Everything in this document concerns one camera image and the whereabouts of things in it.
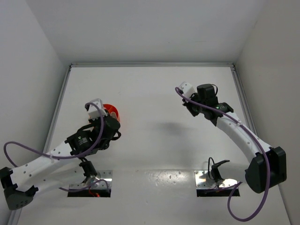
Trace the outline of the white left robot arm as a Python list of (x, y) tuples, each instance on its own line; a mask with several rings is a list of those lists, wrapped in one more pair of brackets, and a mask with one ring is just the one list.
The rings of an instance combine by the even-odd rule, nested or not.
[(118, 140), (119, 129), (120, 122), (110, 115), (90, 119), (88, 125), (33, 161), (2, 168), (0, 182), (8, 208), (23, 208), (35, 196), (72, 182), (81, 181), (84, 188), (93, 186), (98, 172), (86, 157), (106, 150), (110, 141)]

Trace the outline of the beige white correction tape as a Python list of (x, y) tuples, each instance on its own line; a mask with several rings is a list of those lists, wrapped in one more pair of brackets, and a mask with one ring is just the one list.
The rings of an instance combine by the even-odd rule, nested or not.
[(117, 119), (117, 114), (115, 112), (111, 112), (111, 116), (115, 119)]

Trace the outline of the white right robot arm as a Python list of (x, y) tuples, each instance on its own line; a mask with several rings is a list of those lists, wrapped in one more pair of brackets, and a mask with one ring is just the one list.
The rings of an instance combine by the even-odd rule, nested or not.
[(218, 89), (213, 84), (199, 85), (196, 89), (187, 82), (179, 86), (183, 106), (192, 116), (203, 114), (205, 119), (223, 131), (243, 152), (249, 165), (237, 165), (223, 160), (211, 166), (209, 176), (215, 182), (235, 179), (248, 184), (256, 193), (287, 179), (286, 153), (281, 147), (273, 148), (243, 125), (234, 110), (217, 98)]

